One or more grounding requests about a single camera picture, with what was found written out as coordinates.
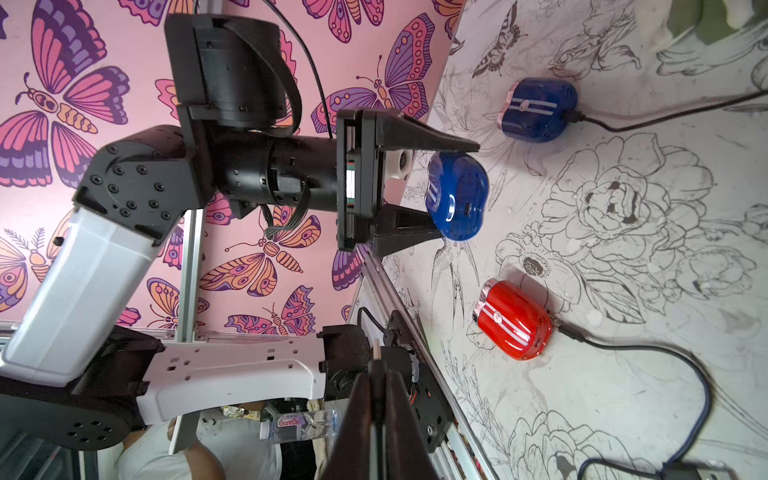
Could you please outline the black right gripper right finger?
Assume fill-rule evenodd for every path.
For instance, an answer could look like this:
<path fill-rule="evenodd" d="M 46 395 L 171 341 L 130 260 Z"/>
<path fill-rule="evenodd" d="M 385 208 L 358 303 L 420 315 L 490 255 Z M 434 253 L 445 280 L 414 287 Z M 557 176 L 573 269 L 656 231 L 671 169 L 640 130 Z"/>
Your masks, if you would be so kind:
<path fill-rule="evenodd" d="M 400 373 L 379 368 L 379 478 L 434 479 Z"/>

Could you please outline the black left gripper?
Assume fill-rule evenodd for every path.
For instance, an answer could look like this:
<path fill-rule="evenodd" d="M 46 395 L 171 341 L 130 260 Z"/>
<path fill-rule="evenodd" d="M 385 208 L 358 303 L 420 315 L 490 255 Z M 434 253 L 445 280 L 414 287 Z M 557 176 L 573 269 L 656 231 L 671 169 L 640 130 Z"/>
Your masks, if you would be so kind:
<path fill-rule="evenodd" d="M 381 203 L 383 156 L 379 149 L 473 153 L 472 140 L 436 130 L 394 110 L 342 110 L 336 122 L 337 241 L 352 251 L 366 243 L 383 258 L 443 234 L 428 212 Z"/>

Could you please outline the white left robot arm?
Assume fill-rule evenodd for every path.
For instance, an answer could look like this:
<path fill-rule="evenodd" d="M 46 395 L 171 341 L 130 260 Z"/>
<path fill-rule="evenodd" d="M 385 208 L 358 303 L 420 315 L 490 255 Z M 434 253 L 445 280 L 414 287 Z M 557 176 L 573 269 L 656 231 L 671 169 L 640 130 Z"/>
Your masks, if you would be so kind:
<path fill-rule="evenodd" d="M 165 35 L 179 124 L 96 153 L 59 255 L 1 352 L 2 417 L 72 450 L 241 401 L 353 397 L 370 359 L 359 327 L 266 345 L 164 345 L 118 318 L 182 216 L 216 194 L 237 218 L 260 209 L 271 236 L 309 210 L 333 212 L 340 249 L 387 255 L 440 233 L 428 214 L 384 203 L 386 169 L 409 150 L 479 148 L 394 109 L 344 110 L 326 138 L 302 136 L 277 25 L 174 14 Z"/>

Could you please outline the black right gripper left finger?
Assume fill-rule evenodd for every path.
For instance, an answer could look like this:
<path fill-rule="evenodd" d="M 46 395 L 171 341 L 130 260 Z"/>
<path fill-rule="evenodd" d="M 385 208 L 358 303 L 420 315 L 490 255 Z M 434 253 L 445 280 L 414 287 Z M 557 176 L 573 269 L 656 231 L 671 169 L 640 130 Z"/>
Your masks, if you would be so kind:
<path fill-rule="evenodd" d="M 353 386 L 339 434 L 320 478 L 369 479 L 372 394 L 370 377 L 361 373 Z"/>

